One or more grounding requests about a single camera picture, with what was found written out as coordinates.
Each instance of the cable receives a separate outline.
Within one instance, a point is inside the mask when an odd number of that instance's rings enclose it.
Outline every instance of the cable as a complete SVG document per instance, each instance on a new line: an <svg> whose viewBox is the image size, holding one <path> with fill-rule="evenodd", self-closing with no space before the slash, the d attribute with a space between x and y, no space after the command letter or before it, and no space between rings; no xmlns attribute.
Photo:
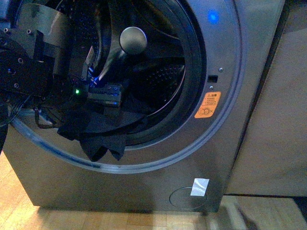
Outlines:
<svg viewBox="0 0 307 230"><path fill-rule="evenodd" d="M0 127L7 126L10 122L12 122L12 120L14 120L15 117L21 111L23 105L30 99L30 97L31 96L27 96L26 99L24 99L24 100L21 99L19 103L17 103L15 106L13 106L10 116L0 123Z"/></svg>
<svg viewBox="0 0 307 230"><path fill-rule="evenodd" d="M60 7L61 4L63 3L63 1L64 1L64 0L61 0L61 1L59 2L59 4L57 5L57 7L56 7L56 10L57 10L57 11L59 10L59 7Z"/></svg>

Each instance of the screw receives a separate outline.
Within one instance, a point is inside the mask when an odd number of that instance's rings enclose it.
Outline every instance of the screw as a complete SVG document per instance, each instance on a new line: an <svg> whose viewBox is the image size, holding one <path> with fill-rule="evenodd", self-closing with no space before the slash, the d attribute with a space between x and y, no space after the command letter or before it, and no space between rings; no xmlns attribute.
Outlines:
<svg viewBox="0 0 307 230"><path fill-rule="evenodd" d="M18 63L19 63L19 64L23 64L23 63L24 63L24 60L20 57L20 58L18 58Z"/></svg>
<svg viewBox="0 0 307 230"><path fill-rule="evenodd" d="M8 33L10 33L10 30L8 28L4 28L3 32L8 34Z"/></svg>

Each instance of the blue led light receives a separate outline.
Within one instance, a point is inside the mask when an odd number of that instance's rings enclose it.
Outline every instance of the blue led light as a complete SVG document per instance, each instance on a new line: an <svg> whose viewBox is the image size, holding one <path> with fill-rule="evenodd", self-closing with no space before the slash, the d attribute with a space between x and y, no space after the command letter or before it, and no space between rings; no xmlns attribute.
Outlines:
<svg viewBox="0 0 307 230"><path fill-rule="evenodd" d="M212 24L217 24L219 21L219 14L216 11L209 11L208 13L208 20Z"/></svg>

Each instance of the silver appliance body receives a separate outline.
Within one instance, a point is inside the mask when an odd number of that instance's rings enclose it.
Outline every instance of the silver appliance body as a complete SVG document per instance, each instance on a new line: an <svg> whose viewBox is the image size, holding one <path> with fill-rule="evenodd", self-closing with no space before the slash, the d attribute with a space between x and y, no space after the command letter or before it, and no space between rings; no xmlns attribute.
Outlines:
<svg viewBox="0 0 307 230"><path fill-rule="evenodd" d="M127 147L119 162L106 156L96 163L86 159L77 141L62 138L55 129L37 128L31 112L25 111L10 127L4 152L34 205L107 211L218 210L284 1L152 2L168 4L165 11L178 4L202 38L206 82L195 108L171 135ZM187 68L193 68L193 60ZM209 75L218 76L217 83L208 82ZM214 115L195 118L205 95L217 92L221 98ZM206 189L202 184L205 195L191 195L197 188L195 178L209 179Z"/></svg>

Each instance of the black cable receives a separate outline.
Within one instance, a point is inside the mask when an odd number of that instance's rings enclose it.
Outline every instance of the black cable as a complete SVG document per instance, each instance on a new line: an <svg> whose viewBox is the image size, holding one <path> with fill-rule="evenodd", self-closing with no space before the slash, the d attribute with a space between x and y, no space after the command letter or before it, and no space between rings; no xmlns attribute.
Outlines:
<svg viewBox="0 0 307 230"><path fill-rule="evenodd" d="M16 104L15 106L13 106L12 110L11 110L11 114L10 116L5 119L4 121L2 121L0 123L0 127L5 127L7 126L9 123L11 123L15 118L16 116L20 113L23 105L30 99L31 96L27 96L26 99L24 100L20 100L20 102L18 104Z"/></svg>

